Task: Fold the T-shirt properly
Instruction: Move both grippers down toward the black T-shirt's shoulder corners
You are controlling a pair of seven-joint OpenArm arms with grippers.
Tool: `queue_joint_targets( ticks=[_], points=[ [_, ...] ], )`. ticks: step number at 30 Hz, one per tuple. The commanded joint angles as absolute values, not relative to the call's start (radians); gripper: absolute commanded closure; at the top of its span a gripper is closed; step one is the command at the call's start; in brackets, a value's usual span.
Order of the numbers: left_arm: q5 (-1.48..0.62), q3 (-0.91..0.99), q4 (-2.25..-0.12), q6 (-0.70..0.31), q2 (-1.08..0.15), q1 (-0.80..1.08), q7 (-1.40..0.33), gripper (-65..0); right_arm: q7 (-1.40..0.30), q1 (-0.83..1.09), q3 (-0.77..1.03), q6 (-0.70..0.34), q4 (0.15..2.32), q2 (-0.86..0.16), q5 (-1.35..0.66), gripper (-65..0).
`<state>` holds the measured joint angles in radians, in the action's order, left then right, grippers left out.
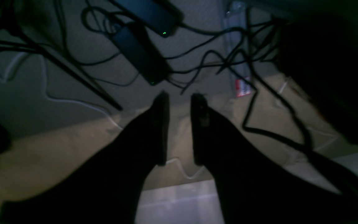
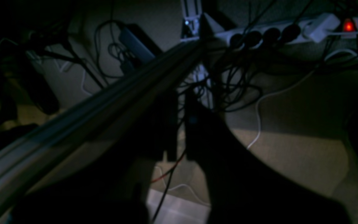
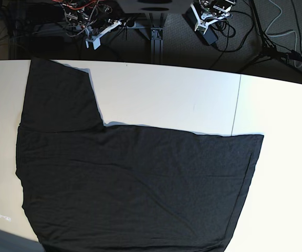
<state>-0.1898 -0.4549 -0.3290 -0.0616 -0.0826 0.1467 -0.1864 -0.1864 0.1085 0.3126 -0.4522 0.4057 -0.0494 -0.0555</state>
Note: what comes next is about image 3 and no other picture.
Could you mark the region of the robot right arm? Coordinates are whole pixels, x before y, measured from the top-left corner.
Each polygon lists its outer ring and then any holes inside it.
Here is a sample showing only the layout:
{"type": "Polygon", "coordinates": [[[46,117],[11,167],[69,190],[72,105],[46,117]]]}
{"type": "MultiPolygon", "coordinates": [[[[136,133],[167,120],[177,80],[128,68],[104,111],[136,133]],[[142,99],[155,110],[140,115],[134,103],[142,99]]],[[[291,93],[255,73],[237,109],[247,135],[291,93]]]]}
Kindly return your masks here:
{"type": "Polygon", "coordinates": [[[127,24],[116,1],[58,1],[64,11],[66,34],[83,36],[87,48],[101,46],[101,38],[127,24]]]}

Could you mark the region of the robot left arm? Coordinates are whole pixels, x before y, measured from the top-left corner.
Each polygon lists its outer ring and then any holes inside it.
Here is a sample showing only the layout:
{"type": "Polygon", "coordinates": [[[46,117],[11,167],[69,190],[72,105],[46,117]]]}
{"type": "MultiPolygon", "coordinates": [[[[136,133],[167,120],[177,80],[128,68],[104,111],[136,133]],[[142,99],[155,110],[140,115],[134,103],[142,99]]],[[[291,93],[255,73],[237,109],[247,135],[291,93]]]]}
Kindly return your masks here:
{"type": "Polygon", "coordinates": [[[198,0],[190,4],[193,13],[194,31],[206,34],[208,28],[217,22],[226,20],[230,16],[230,10],[236,5],[233,0],[198,0]]]}

